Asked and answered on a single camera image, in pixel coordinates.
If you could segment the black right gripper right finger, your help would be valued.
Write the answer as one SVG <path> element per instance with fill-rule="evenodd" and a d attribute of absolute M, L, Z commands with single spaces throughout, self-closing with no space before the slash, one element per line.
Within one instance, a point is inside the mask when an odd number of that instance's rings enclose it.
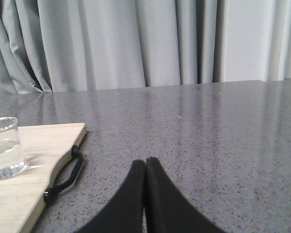
<path fill-rule="evenodd" d="M 145 167 L 145 217 L 149 233 L 222 233 L 175 187 L 156 157 Z"/>

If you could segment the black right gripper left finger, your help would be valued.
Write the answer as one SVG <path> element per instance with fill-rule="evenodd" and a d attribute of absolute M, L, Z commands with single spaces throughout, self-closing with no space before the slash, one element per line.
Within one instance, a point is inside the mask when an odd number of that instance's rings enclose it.
<path fill-rule="evenodd" d="M 134 160 L 115 195 L 79 233 L 141 233 L 145 163 Z"/>

